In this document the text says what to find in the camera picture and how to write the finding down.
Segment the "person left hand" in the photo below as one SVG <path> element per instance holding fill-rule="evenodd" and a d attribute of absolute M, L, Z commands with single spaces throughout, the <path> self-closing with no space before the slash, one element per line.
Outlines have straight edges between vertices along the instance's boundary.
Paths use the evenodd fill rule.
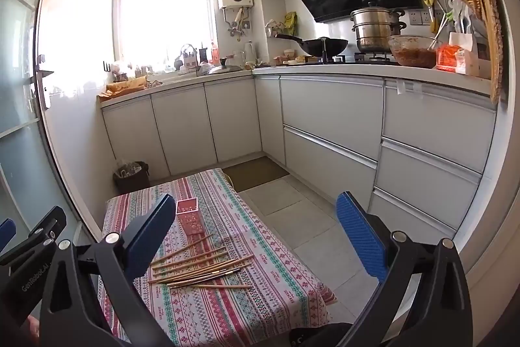
<path fill-rule="evenodd" d="M 34 346 L 40 345 L 40 321 L 32 315 L 29 315 L 22 328 L 28 334 Z"/>

